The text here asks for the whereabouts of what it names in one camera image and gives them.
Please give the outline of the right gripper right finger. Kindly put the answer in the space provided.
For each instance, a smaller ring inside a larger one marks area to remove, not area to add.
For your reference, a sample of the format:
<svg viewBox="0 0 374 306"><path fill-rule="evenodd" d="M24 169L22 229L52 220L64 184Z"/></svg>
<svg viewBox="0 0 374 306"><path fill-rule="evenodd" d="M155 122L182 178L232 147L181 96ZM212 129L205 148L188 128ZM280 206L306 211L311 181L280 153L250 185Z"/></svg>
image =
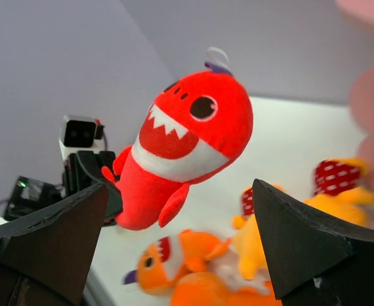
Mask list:
<svg viewBox="0 0 374 306"><path fill-rule="evenodd" d="M374 305L374 230L256 179L257 220L275 297L283 305Z"/></svg>

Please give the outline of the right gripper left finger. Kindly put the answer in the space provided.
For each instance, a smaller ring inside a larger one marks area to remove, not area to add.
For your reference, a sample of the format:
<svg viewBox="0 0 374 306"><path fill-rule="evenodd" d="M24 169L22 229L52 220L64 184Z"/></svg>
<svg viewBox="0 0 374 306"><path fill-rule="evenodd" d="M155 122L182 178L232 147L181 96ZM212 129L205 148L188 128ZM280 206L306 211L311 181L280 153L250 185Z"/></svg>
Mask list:
<svg viewBox="0 0 374 306"><path fill-rule="evenodd" d="M107 203L96 184L0 225L0 305L79 305Z"/></svg>

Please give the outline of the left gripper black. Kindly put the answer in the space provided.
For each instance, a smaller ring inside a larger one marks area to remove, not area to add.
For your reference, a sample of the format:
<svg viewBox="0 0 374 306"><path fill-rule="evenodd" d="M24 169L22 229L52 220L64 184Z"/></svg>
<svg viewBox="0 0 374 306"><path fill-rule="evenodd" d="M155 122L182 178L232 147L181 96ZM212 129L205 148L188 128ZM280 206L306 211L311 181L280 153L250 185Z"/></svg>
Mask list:
<svg viewBox="0 0 374 306"><path fill-rule="evenodd" d="M104 166L111 169L114 159L115 153L106 150L98 153L79 150L72 153L64 162L61 185L19 176L8 199L3 218L6 221L12 221L53 205L94 184L106 184L108 204L104 224L114 225L115 217L123 210L122 197L114 184L104 178L101 173L101 168Z"/></svg>

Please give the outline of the yellow plush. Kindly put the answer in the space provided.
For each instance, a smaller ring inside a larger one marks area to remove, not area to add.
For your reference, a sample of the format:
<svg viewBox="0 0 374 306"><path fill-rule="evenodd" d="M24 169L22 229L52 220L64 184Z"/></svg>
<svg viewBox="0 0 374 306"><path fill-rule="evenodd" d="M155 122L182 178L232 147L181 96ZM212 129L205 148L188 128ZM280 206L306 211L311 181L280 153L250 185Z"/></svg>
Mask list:
<svg viewBox="0 0 374 306"><path fill-rule="evenodd" d="M374 192L362 185L369 166L357 157L321 161L314 169L313 196L305 204L358 226L368 225L362 205L374 204Z"/></svg>
<svg viewBox="0 0 374 306"><path fill-rule="evenodd" d="M238 271L246 280L252 280L261 270L268 270L259 228L254 215L253 190L246 188L240 196L240 214L231 224L237 232L232 238L238 260Z"/></svg>

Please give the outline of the red shark plush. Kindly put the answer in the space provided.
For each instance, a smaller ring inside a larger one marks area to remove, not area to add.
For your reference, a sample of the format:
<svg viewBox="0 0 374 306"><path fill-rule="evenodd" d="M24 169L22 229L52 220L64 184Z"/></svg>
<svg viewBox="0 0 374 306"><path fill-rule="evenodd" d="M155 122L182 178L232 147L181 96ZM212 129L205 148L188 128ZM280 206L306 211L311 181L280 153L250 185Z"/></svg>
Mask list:
<svg viewBox="0 0 374 306"><path fill-rule="evenodd" d="M167 225L189 189L235 162L253 132L249 95L220 48L209 47L205 70L187 75L152 102L134 143L103 177L120 192L116 223L139 231Z"/></svg>

